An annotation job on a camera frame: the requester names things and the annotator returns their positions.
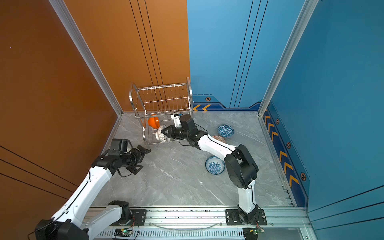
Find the white brown patterned bowl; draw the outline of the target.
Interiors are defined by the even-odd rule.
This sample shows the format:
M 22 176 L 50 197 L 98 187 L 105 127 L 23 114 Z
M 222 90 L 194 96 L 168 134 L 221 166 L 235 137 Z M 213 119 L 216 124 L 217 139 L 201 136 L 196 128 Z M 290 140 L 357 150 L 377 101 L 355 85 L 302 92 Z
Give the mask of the white brown patterned bowl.
M 160 141 L 161 143 L 167 142 L 167 137 L 162 133 L 162 130 L 164 129 L 164 127 L 165 127 L 165 125 L 160 126 L 155 133 L 156 139 L 158 141 Z

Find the orange plastic bowl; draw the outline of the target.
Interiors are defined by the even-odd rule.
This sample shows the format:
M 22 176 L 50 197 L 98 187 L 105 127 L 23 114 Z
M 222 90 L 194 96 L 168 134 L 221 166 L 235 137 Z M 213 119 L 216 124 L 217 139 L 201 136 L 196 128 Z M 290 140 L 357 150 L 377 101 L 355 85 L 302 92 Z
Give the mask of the orange plastic bowl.
M 158 129 L 160 127 L 160 120 L 156 114 L 152 114 L 148 119 L 148 125 L 153 129 Z

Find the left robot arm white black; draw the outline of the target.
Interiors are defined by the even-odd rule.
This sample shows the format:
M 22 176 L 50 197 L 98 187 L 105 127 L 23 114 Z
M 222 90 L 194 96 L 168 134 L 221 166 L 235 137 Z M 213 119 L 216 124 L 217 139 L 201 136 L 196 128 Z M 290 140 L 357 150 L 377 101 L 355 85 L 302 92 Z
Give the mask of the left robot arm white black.
M 69 200 L 49 219 L 41 220 L 32 233 L 38 240 L 92 240 L 113 223 L 121 226 L 135 224 L 130 205 L 112 201 L 100 214 L 84 223 L 86 213 L 104 185 L 121 168 L 137 174 L 144 156 L 151 152 L 139 145 L 130 150 L 109 149 L 98 156 L 88 175 Z

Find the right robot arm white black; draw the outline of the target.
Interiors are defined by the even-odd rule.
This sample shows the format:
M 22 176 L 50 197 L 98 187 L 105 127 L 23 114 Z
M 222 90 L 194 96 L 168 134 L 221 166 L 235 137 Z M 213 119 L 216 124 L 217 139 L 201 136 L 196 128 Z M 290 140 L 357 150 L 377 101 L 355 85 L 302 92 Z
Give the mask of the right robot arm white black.
M 236 147 L 222 143 L 196 127 L 186 130 L 175 128 L 174 125 L 159 129 L 156 139 L 162 142 L 167 139 L 186 140 L 191 147 L 208 152 L 224 161 L 230 180 L 238 188 L 240 221 L 244 225 L 250 225 L 256 221 L 258 206 L 254 187 L 259 168 L 246 146 Z

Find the steel two-tier dish rack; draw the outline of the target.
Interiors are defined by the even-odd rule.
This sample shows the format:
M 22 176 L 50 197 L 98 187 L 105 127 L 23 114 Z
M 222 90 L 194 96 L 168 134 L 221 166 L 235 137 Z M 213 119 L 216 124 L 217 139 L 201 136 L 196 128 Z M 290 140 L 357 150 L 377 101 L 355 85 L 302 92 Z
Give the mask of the steel two-tier dish rack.
M 168 126 L 174 123 L 171 115 L 193 112 L 190 78 L 183 83 L 142 88 L 133 84 L 129 99 L 135 118 L 141 124 L 143 139 L 149 145 L 161 143 L 156 138 L 158 130 L 149 124 L 151 118 L 158 118 L 160 126 Z

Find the red patterned ceramic bowl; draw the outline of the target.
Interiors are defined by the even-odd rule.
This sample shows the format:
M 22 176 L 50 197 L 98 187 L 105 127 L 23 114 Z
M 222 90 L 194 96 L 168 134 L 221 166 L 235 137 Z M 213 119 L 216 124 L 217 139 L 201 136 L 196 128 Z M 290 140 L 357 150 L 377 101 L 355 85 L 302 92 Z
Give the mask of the red patterned ceramic bowl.
M 215 136 L 213 136 L 213 138 L 222 142 L 222 143 L 226 143 L 226 140 L 222 136 L 215 135 Z

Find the dark blue patterned bowl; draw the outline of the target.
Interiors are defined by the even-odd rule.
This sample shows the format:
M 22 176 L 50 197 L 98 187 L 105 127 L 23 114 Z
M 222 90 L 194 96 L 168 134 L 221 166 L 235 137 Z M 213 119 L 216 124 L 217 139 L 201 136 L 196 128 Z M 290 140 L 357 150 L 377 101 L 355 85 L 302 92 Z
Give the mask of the dark blue patterned bowl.
M 234 128 L 228 124 L 221 124 L 218 126 L 218 134 L 224 139 L 229 139 L 234 135 L 234 133 Z

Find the blue white floral bowl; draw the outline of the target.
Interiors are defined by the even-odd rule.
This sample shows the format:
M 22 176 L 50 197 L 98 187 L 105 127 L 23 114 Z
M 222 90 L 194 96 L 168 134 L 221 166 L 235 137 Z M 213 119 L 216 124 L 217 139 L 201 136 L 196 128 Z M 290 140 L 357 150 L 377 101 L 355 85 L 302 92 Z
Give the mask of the blue white floral bowl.
M 222 159 L 216 156 L 211 156 L 206 159 L 205 167 L 210 174 L 220 175 L 224 172 L 226 166 L 225 162 Z

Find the green circuit board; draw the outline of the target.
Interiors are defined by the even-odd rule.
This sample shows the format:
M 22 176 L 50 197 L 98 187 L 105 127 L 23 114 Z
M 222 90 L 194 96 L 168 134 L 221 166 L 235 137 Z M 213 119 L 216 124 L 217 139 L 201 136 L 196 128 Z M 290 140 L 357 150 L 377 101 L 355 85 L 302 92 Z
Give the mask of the green circuit board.
M 133 232 L 134 231 L 132 229 L 115 229 L 114 238 L 130 238 L 133 235 Z

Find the small right circuit board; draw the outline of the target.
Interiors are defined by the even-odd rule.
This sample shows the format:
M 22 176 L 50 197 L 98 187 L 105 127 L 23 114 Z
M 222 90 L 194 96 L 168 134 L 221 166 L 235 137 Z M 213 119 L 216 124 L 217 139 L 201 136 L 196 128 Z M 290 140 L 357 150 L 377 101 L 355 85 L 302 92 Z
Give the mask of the small right circuit board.
M 250 233 L 252 233 L 253 235 L 259 235 L 261 233 L 264 233 L 265 230 L 263 228 L 255 228 L 255 229 L 252 229 L 250 230 Z

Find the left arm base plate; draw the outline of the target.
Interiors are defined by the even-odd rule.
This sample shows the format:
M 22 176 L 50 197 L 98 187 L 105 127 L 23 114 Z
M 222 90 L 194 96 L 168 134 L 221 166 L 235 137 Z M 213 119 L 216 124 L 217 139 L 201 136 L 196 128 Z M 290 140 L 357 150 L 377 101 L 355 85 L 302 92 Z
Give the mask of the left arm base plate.
M 129 216 L 124 220 L 118 220 L 112 226 L 144 226 L 147 216 L 146 209 L 133 209 L 130 211 Z

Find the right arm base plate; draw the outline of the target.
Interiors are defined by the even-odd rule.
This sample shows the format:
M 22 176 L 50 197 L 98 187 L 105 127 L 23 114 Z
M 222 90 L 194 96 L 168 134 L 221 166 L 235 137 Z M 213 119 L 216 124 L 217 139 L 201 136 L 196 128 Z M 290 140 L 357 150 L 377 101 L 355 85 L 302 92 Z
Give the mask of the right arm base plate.
M 228 226 L 266 226 L 268 224 L 264 210 L 259 207 L 256 207 L 251 213 L 248 214 L 239 209 L 227 209 L 225 210 L 225 214 Z

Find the aluminium front rail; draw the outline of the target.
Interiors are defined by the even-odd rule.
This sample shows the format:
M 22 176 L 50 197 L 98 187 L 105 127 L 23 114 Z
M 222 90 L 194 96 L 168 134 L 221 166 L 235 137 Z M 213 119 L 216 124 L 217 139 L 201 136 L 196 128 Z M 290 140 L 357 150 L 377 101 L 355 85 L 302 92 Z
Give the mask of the aluminium front rail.
M 267 217 L 266 226 L 240 225 L 228 226 L 225 210 L 237 209 L 230 207 L 146 207 L 131 208 L 146 209 L 147 216 L 144 226 L 178 231 L 186 229 L 192 231 L 222 226 L 224 228 L 301 228 L 304 229 L 303 237 L 315 240 L 314 229 L 302 208 L 293 207 L 259 207 L 264 210 Z

